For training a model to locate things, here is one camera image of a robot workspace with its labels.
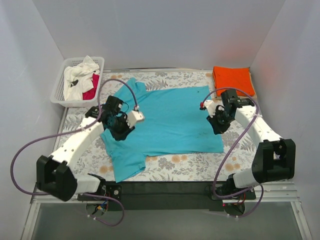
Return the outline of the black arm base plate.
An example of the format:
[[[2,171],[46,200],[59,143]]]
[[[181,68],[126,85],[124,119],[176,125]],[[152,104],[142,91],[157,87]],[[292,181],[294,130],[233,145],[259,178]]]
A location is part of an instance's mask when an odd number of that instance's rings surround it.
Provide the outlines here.
[[[106,183],[106,195],[125,210],[209,210],[223,212],[210,181],[124,181]]]

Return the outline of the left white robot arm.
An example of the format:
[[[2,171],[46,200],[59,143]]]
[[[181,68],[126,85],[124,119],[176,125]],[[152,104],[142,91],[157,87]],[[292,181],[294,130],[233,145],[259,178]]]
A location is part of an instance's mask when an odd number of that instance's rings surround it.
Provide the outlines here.
[[[74,195],[90,194],[95,200],[106,196],[106,180],[93,173],[76,177],[74,168],[78,160],[105,130],[116,141],[124,141],[145,117],[138,106],[122,111],[124,102],[109,96],[105,104],[91,107],[80,123],[77,132],[49,156],[40,156],[36,162],[36,187],[64,202]]]

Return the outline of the teal t shirt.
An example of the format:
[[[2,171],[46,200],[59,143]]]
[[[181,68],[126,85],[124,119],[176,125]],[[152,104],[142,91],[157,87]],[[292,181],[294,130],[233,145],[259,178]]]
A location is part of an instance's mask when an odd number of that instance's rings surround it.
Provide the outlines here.
[[[199,107],[210,92],[208,86],[147,91],[145,84],[133,77],[127,84],[115,97],[132,108],[135,96],[145,119],[125,140],[116,141],[109,130],[101,134],[117,183],[142,172],[146,168],[146,157],[223,153],[221,136],[213,133],[207,113]]]

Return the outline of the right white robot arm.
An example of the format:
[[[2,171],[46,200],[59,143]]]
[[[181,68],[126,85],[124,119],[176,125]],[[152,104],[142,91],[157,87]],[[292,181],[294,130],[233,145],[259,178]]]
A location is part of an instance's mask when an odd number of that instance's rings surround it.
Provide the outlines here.
[[[265,122],[256,101],[247,95],[238,97],[239,89],[221,88],[222,104],[215,104],[207,97],[200,103],[200,109],[208,112],[207,121],[215,135],[225,133],[236,121],[248,134],[255,145],[255,155],[251,167],[231,174],[221,185],[217,178],[212,183],[212,194],[217,199],[237,199],[257,185],[269,182],[290,180],[295,175],[296,144],[285,139]]]

